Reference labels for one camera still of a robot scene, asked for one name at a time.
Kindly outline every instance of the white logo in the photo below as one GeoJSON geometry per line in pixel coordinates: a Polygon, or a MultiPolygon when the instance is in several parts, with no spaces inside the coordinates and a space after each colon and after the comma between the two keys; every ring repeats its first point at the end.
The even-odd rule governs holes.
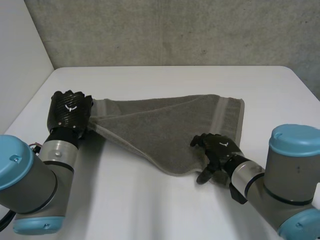
{"type": "Polygon", "coordinates": [[[221,144],[222,146],[225,146],[225,147],[228,147],[229,143],[222,143],[222,142],[219,142],[219,144],[221,144]]]}
{"type": "Polygon", "coordinates": [[[74,108],[68,107],[67,105],[64,105],[64,106],[65,106],[66,109],[69,110],[69,112],[71,112],[71,111],[73,111],[73,110],[75,110],[77,108],[77,106],[75,106],[74,108]]]}

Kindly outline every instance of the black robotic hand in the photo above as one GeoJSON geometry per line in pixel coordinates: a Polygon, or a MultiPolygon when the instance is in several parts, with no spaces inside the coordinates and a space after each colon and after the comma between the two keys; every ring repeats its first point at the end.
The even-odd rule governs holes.
{"type": "Polygon", "coordinates": [[[190,143],[191,147],[199,145],[204,148],[205,155],[209,159],[209,164],[200,173],[196,182],[200,185],[208,182],[214,172],[222,171],[225,163],[234,155],[243,155],[236,143],[227,136],[219,134],[205,134],[194,136],[190,143]]]}

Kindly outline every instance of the white wall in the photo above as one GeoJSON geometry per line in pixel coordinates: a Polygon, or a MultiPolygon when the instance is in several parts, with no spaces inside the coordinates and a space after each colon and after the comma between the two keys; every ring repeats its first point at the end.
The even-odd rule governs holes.
{"type": "Polygon", "coordinates": [[[53,70],[24,1],[0,0],[0,134],[53,70]]]}

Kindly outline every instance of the gray wall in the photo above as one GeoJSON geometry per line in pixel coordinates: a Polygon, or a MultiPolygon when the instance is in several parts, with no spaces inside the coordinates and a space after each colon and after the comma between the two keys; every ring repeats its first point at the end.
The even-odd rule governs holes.
{"type": "Polygon", "coordinates": [[[25,3],[55,68],[282,65],[320,98],[320,0],[25,3]]]}

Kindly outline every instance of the concrete wall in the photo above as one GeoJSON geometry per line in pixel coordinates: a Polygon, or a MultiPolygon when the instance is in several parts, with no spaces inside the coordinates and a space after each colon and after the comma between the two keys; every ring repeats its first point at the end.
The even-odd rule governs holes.
{"type": "Polygon", "coordinates": [[[54,70],[23,0],[0,1],[0,56],[3,134],[54,70]]]}
{"type": "Polygon", "coordinates": [[[25,2],[55,68],[282,65],[320,98],[319,0],[25,2]]]}

